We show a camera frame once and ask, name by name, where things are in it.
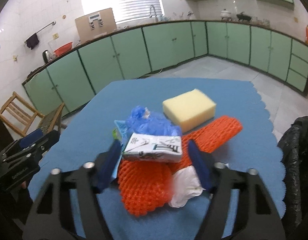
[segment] dark towel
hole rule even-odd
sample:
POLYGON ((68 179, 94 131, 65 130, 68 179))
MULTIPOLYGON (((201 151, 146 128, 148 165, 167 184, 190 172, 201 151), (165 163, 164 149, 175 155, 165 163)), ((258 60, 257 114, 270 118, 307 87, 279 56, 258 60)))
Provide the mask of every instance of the dark towel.
POLYGON ((34 49, 34 47, 39 43, 39 40, 37 38, 37 34, 34 33, 32 36, 30 36, 27 40, 26 40, 26 45, 27 47, 34 49))

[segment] silver bolt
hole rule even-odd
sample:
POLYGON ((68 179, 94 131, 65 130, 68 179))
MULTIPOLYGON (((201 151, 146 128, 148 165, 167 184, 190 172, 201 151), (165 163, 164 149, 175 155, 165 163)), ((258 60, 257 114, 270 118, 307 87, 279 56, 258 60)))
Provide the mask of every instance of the silver bolt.
POLYGON ((85 169, 91 169, 94 166, 95 166, 95 163, 93 163, 93 162, 87 162, 87 163, 84 163, 84 165, 83 165, 83 167, 85 169))
POLYGON ((218 169, 225 169, 226 165, 224 163, 214 163, 214 167, 218 169))
POLYGON ((60 174, 60 173, 61 173, 61 169, 59 169, 59 168, 55 168, 55 169, 51 170, 52 175, 57 175, 57 174, 60 174))
POLYGON ((251 175, 257 175, 258 174, 258 171, 256 169, 248 169, 247 171, 249 174, 251 175))

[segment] electrical outlet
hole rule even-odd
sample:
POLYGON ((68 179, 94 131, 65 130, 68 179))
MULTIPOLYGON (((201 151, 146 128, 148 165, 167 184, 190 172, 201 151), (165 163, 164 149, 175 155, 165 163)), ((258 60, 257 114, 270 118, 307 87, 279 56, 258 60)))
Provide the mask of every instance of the electrical outlet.
POLYGON ((55 34, 53 34, 53 39, 55 40, 55 39, 57 39, 59 36, 58 36, 58 33, 55 33, 55 34))

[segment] crumpled blue plastic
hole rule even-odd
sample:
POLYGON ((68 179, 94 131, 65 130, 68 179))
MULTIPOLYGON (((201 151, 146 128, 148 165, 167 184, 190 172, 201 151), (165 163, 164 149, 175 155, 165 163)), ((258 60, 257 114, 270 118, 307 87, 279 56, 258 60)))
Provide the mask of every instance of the crumpled blue plastic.
POLYGON ((137 106, 132 109, 130 116, 126 119, 128 134, 132 133, 165 135, 165 136, 182 136, 182 130, 179 126, 173 125, 164 114, 150 112, 146 118, 146 109, 137 106))

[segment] sponge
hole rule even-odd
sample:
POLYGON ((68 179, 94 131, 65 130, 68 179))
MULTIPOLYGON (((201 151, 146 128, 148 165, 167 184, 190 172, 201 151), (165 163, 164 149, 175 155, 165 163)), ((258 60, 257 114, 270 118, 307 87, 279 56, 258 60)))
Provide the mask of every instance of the sponge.
POLYGON ((163 101, 166 116, 188 132, 215 115, 216 104, 198 89, 163 101))

